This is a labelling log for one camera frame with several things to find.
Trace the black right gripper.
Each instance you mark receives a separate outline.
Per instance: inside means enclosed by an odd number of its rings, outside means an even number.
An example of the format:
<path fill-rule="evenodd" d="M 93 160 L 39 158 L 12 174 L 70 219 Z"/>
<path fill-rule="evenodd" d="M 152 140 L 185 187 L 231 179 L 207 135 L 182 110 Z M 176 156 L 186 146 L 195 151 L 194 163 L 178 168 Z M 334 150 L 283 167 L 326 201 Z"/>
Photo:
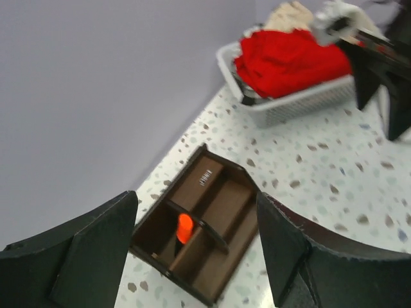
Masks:
<path fill-rule="evenodd" d="M 395 141 L 410 128 L 410 1 L 400 1 L 399 10 L 382 36 L 360 27 L 357 43 L 343 39 L 337 46 L 351 62 L 356 104 L 364 110 L 376 96 L 379 111 L 389 111 L 388 140 Z M 381 74 L 387 73 L 388 90 Z"/>

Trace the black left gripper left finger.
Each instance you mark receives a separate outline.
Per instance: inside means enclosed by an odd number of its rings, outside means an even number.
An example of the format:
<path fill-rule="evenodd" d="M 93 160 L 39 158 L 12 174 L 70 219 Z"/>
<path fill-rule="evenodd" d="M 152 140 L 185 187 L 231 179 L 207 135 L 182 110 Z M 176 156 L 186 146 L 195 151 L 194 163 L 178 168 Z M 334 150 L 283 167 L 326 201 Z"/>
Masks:
<path fill-rule="evenodd" d="M 1 251 L 1 307 L 114 307 L 138 207 L 125 191 Z"/>

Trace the orange highlighter marker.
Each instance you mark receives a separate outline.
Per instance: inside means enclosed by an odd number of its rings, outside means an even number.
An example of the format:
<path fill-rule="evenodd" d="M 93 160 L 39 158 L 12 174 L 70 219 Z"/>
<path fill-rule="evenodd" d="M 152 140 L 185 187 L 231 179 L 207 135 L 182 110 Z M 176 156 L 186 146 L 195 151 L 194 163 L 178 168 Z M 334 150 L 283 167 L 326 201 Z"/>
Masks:
<path fill-rule="evenodd" d="M 188 214 L 179 214 L 176 236 L 180 243 L 186 244 L 192 235 L 194 222 Z"/>

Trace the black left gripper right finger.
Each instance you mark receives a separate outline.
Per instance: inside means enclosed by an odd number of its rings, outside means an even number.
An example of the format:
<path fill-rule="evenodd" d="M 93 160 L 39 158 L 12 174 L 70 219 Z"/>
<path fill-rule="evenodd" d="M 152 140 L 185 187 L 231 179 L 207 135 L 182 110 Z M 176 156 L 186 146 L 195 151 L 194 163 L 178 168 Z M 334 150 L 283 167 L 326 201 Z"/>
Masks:
<path fill-rule="evenodd" d="M 410 254 L 364 244 L 257 195 L 276 307 L 410 307 Z"/>

